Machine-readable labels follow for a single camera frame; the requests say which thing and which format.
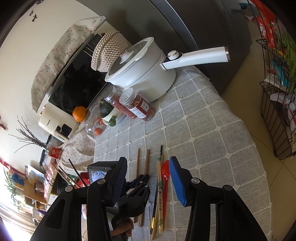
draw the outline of blue gripper pad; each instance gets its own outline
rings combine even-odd
[[[185,197],[185,191],[184,191],[184,185],[182,183],[182,180],[178,174],[177,167],[174,164],[173,158],[176,159],[176,157],[171,157],[169,160],[169,169],[170,169],[170,175],[173,180],[174,188],[177,194],[177,198],[179,202],[185,206],[186,204],[186,197]]]
[[[113,202],[117,202],[120,198],[121,190],[126,180],[127,170],[128,170],[128,163],[127,163],[127,160],[125,159],[114,184],[113,193],[112,193]]]

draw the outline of tiled floor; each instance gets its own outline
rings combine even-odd
[[[272,143],[265,122],[260,115],[264,66],[256,23],[249,22],[252,48],[242,66],[222,94],[231,110],[241,118],[257,145],[267,174],[272,201],[273,235],[281,241],[296,219],[296,157],[281,162],[272,151]]]

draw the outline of floral microwave cover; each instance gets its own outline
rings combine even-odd
[[[31,88],[34,111],[38,111],[47,90],[70,57],[105,20],[104,16],[81,19],[73,24],[56,43],[40,66]]]

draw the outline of hand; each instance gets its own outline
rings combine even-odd
[[[117,234],[125,233],[126,236],[130,237],[131,231],[133,230],[133,228],[134,228],[133,221],[130,218],[127,218],[123,223],[118,225],[116,229],[114,229],[113,231],[110,231],[110,234],[112,237]]]

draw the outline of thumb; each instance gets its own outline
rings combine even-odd
[[[132,229],[132,225],[130,223],[121,223],[116,229],[114,229],[113,231],[110,231],[110,233],[111,233],[111,236],[115,236],[118,234],[122,234],[128,231],[129,229]]]

